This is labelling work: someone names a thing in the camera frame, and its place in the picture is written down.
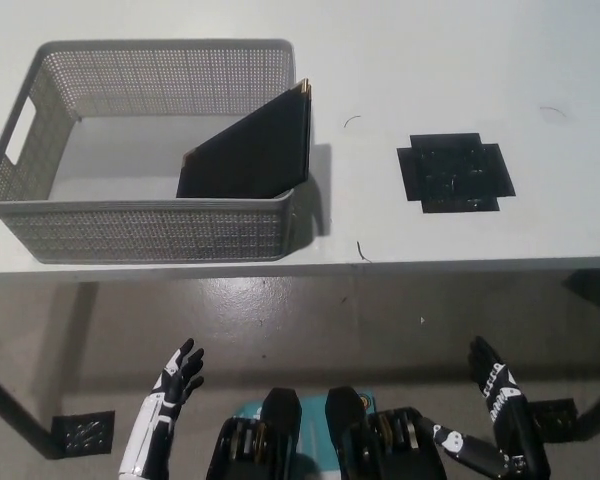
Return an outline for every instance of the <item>mesh basket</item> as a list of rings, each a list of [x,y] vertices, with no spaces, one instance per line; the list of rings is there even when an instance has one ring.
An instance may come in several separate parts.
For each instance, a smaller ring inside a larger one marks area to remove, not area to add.
[[[279,40],[44,45],[0,138],[0,218],[45,263],[280,258],[289,244],[293,191],[266,200],[175,199],[174,190],[169,200],[58,201],[50,193],[76,122],[240,118],[294,80],[291,45]],[[27,98],[36,114],[14,164],[6,148]]]

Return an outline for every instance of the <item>robotic hand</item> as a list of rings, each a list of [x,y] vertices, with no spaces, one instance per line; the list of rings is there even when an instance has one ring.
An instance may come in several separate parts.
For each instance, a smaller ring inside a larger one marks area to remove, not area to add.
[[[526,397],[507,365],[482,338],[471,343],[471,378],[493,421],[497,447],[421,417],[417,424],[453,459],[489,478],[546,480],[551,475]]]
[[[120,480],[168,480],[169,455],[175,423],[191,393],[204,382],[204,350],[193,350],[188,339],[162,370],[151,393],[144,399],[131,431],[119,470]]]

